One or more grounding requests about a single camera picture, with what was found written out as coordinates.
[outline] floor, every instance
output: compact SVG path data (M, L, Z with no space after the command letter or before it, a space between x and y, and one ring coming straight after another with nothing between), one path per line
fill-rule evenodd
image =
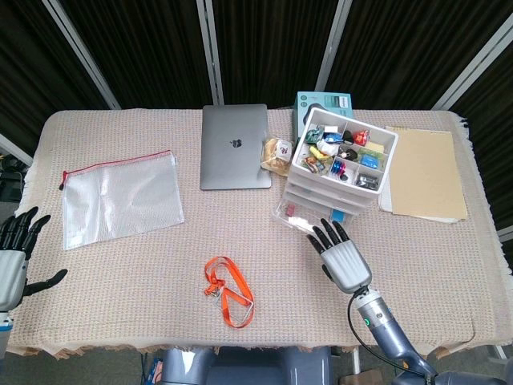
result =
M16 208L16 204L0 203L0 223L12 215ZM513 357L513 346L506 346L504 350L507 357ZM333 349L333 353L334 378L352 375L351 354L337 348ZM440 360L431 355L428 360L439 372L467 371L503 379L504 366L489 360L494 356L490 346L481 346ZM162 357L162 351L148 355L147 361L151 363L153 357ZM392 367L380 362L367 351L360 349L360 357L362 371L379 368L385 383L390 383L395 376ZM8 353L0 373L0 385L26 385L34 383L34 379L37 379L38 385L136 385L140 382L141 355L135 350L92 349L83 356L57 360L46 353L28 357Z

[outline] white storage drawer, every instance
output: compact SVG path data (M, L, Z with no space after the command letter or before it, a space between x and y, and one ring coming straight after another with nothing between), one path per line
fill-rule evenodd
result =
M318 203L319 205L328 206L331 209L342 211L343 213L348 213L351 215L358 215L359 213L361 213L363 210L366 209L365 206L355 206L355 205L343 203L343 202L337 201L333 198L329 198L324 195L321 195L318 192L314 192L307 188L298 186L296 184L292 184L290 182L287 182L287 184L285 185L285 191L287 193L292 193L296 196L303 197L305 199L308 199L309 201Z
M289 178L287 179L287 181L297 186L301 186L303 188L307 188L308 190L324 195L328 198L334 199L336 201L348 203L350 205L361 207L363 209L369 206L373 201L373 199L360 197L359 195L352 194L351 192L341 191L339 188L334 188L327 184L317 183L311 178L302 176L299 173L291 172L289 174Z
M311 145L305 143L305 136L308 130L315 128L317 125L338 126L340 133L343 133L344 131L350 131L352 135L354 135L356 132L365 130L369 131L368 141L375 144L380 144L384 148L383 153L375 152L376 157L379 159L378 168L369 168L357 162L343 160L346 169L350 170L353 174L351 180L348 181L341 181L334 177L334 174L332 173L322 176L310 172L301 164L303 159L309 155L309 147ZM383 190L383 181L388 177L390 171L390 163L394 155L397 141L398 135L395 132L389 132L371 124L336 115L332 112L324 111L319 108L313 108L306 122L305 130L303 131L303 135L301 136L297 150L294 153L289 175L296 174L298 176L302 176L303 178L310 179L314 184L323 184L329 189L340 191L340 197L343 197L344 193L349 193L352 195L360 196L362 198L373 200L378 198L379 194L381 194ZM358 153L358 159L360 159L360 156L363 152L369 152L365 146L362 147L357 144L341 144L341 147L352 148L356 153ZM377 178L378 188L376 190L371 190L356 186L354 181L360 174Z
M285 191L273 216L291 228L314 234L313 227L322 227L321 218L330 219L331 212L332 210L326 206ZM352 219L352 215L345 214L342 224L346 225Z

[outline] cardboard sheet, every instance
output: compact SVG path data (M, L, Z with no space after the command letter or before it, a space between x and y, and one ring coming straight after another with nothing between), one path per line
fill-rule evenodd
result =
M390 169L394 214L467 218L452 134L395 128L398 146Z

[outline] laptop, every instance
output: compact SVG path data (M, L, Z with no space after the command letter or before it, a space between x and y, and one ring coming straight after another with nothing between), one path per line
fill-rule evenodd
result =
M203 107L200 188L271 187L260 167L267 133L265 104Z

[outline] table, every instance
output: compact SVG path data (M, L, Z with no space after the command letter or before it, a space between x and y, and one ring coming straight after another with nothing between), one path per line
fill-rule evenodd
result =
M400 217L377 205L348 233L379 289L421 354L513 337L513 281L500 250L470 142L447 111L355 111L378 126L453 133L468 220L454 225ZM291 136L292 111L269 111L272 135ZM316 347L357 344L345 319L349 296L321 270L303 233L273 220L285 178L268 190L199 189L201 111L62 111L46 122L26 177L19 212L38 205L52 219L30 260L29 281L67 268L54 289L24 299L13 312L9 350L58 357L86 347ZM185 223L63 251L63 170L170 148L178 159ZM232 258L255 297L243 330L228 328L203 295L204 264ZM357 331L367 343L366 327Z

